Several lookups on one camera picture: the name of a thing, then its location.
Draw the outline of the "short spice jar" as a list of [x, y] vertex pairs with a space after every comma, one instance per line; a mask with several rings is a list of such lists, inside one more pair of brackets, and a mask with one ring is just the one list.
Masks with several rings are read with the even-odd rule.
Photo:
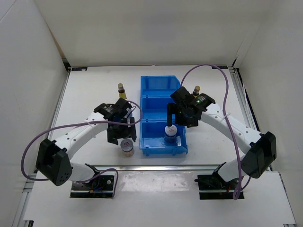
[[166, 142], [169, 143], [175, 142], [178, 129], [174, 124], [172, 124], [171, 126], [166, 126], [164, 132], [165, 132], [164, 140]]
[[134, 145], [131, 139], [124, 139], [120, 143], [122, 153], [126, 157], [131, 157], [134, 154]]

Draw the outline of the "yellow cork-top bottle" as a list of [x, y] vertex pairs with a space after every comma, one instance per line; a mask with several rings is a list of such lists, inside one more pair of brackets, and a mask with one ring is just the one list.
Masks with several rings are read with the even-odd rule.
[[127, 99], [127, 96], [126, 96], [126, 93], [125, 93], [125, 89], [124, 89], [124, 86], [122, 83], [119, 83], [118, 84], [118, 94], [119, 94], [119, 97], [120, 98], [123, 98], [123, 99]]
[[194, 97], [197, 97], [199, 95], [199, 92], [200, 92], [200, 86], [195, 86], [192, 94]]

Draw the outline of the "tall silver-lid shaker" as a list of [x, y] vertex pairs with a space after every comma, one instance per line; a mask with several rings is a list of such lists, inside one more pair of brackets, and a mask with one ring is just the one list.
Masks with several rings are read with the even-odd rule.
[[125, 118], [130, 118], [130, 117], [132, 117], [132, 116], [133, 116], [132, 112], [133, 112], [133, 109], [132, 109], [132, 108], [127, 108], [127, 113], [126, 113], [126, 115], [125, 115]]

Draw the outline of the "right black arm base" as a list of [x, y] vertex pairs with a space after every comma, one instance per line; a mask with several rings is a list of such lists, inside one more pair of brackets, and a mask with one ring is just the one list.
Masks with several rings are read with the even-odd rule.
[[238, 186], [238, 178], [222, 183], [213, 175], [198, 175], [194, 180], [198, 185], [200, 200], [233, 200]]

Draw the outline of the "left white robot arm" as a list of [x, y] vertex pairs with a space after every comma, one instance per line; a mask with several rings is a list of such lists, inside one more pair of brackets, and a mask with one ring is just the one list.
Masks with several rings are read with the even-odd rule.
[[36, 169], [56, 186], [66, 181], [79, 182], [88, 189], [101, 187], [99, 171], [89, 164], [71, 163], [75, 153], [92, 138], [106, 131], [107, 142], [118, 144], [120, 139], [136, 140], [132, 106], [120, 98], [115, 104], [100, 104], [81, 126], [54, 140], [40, 143]]

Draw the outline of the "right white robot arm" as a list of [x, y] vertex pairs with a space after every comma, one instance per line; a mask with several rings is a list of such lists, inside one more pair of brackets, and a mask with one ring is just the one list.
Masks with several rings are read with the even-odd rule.
[[271, 132], [261, 133], [230, 115], [206, 94], [197, 97], [182, 87], [171, 96], [173, 103], [167, 105], [167, 125], [197, 127], [200, 121], [214, 127], [235, 145], [238, 155], [234, 161], [219, 165], [211, 175], [203, 175], [196, 181], [204, 190], [220, 190], [237, 186], [242, 176], [258, 179], [276, 159], [276, 137]]

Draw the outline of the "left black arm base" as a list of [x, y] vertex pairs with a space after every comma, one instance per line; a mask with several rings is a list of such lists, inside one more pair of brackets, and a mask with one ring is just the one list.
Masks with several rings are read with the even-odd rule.
[[116, 193], [118, 177], [118, 171], [109, 168], [87, 183], [72, 183], [70, 198], [112, 199]]

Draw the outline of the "blue three-compartment plastic bin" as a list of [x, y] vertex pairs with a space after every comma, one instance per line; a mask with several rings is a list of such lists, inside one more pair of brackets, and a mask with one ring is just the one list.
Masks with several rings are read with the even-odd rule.
[[186, 128], [177, 125], [173, 142], [165, 140], [167, 104], [173, 103], [170, 95], [180, 87], [176, 76], [142, 76], [140, 107], [139, 148], [145, 156], [187, 154]]

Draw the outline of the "right blue corner label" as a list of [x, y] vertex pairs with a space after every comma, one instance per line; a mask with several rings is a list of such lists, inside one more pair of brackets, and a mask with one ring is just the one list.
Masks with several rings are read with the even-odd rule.
[[228, 70], [229, 69], [229, 67], [228, 66], [226, 66], [226, 65], [213, 65], [212, 66], [212, 69], [221, 69], [221, 70]]

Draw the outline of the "blue corner label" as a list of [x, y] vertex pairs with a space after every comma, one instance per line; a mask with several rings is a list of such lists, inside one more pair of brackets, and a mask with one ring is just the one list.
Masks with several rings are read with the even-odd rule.
[[226, 66], [226, 65], [213, 65], [212, 66], [212, 69], [221, 69], [221, 70], [228, 70], [229, 69], [229, 67], [228, 66]]
[[87, 71], [87, 67], [72, 67], [71, 71]]

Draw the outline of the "left blue corner label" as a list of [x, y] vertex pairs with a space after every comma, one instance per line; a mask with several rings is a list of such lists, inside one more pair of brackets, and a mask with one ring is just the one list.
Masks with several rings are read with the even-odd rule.
[[71, 71], [87, 71], [87, 67], [72, 67]]

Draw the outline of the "front aluminium rail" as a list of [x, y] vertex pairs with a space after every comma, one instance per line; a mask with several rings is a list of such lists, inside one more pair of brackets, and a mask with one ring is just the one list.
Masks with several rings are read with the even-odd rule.
[[101, 165], [94, 165], [94, 167], [98, 170], [105, 170], [109, 168], [114, 168], [118, 171], [213, 171], [215, 170], [218, 165], [188, 165], [188, 166], [130, 166], [130, 165], [123, 165], [123, 166], [101, 166]]

